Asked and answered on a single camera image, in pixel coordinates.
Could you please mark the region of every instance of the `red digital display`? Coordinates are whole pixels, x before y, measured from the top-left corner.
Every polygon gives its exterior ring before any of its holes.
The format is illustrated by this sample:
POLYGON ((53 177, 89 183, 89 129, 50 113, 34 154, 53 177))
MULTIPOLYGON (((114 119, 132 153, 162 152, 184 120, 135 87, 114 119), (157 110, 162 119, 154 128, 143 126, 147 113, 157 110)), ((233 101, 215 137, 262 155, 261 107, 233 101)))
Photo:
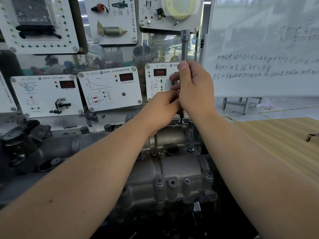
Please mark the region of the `red digital display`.
POLYGON ((154 76, 166 76, 166 69, 154 69, 154 76))
POLYGON ((133 73, 120 74, 120 81, 130 81, 134 80, 133 73))
POLYGON ((75 83, 73 80, 61 80, 60 86, 61 86, 61 89, 75 88, 75 83))

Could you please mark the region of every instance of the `wooden table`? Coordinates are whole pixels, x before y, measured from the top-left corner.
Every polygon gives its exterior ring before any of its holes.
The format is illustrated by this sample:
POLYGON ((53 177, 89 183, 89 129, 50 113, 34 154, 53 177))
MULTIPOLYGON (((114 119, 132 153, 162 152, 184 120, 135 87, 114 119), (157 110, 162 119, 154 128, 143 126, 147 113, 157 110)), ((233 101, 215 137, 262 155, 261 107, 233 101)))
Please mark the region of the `wooden table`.
POLYGON ((270 154, 319 185, 319 121, 311 118, 234 122, 270 154))

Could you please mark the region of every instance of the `screwdriver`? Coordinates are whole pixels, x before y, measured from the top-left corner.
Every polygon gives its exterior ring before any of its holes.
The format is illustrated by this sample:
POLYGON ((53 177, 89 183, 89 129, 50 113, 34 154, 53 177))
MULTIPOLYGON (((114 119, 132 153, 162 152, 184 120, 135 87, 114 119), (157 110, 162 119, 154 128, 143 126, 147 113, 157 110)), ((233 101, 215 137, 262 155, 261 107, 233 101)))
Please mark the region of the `screwdriver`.
MULTIPOLYGON (((187 61, 187 55, 188 55, 188 42, 190 39, 190 30, 181 30, 181 60, 182 61, 187 61)), ((183 119, 184 119, 184 110, 180 110, 181 115, 180 115, 180 124, 183 124, 183 119)))

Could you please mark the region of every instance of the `graph on panel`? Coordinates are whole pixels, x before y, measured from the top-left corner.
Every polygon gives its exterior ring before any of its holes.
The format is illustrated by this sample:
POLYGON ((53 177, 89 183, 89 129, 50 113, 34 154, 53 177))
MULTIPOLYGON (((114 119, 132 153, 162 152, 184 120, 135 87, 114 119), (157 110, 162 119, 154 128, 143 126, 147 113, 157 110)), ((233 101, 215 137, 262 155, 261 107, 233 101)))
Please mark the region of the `graph on panel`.
POLYGON ((103 88, 111 88, 108 85, 98 85, 98 84, 94 84, 89 80, 89 86, 91 90, 98 90, 98 89, 103 89, 103 88))
POLYGON ((99 105, 101 103, 112 103, 111 92, 109 90, 105 90, 101 93, 89 94, 89 99, 92 104, 99 105))
POLYGON ((167 79, 153 80, 154 95, 157 92, 167 91, 167 79))

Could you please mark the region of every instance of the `floor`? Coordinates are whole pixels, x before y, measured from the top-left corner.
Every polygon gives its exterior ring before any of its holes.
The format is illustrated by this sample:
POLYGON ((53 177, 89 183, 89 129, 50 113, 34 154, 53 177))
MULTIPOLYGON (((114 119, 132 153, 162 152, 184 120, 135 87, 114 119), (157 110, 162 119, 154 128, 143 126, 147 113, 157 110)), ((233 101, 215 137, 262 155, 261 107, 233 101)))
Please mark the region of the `floor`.
MULTIPOLYGON (((238 98, 227 98, 227 101, 238 102, 238 98)), ((218 112, 230 122, 281 119, 295 117, 310 117, 319 120, 319 97, 269 97, 261 101, 262 104, 271 104, 274 109, 266 110, 256 107, 257 99, 249 99, 249 107, 246 115, 243 115, 243 107, 226 105, 222 109, 223 98, 215 98, 215 106, 218 112)))

